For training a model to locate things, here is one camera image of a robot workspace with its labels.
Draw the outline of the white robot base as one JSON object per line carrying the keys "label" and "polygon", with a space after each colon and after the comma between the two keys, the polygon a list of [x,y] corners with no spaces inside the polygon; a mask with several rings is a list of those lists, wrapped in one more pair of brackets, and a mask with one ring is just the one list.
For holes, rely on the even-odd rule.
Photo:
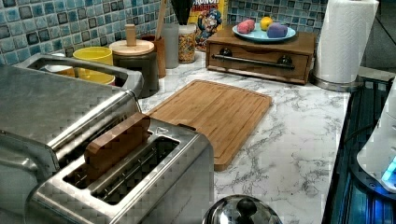
{"label": "white robot base", "polygon": [[369,140],[357,155],[362,170],[388,192],[394,193],[396,157],[396,89],[395,81]]}

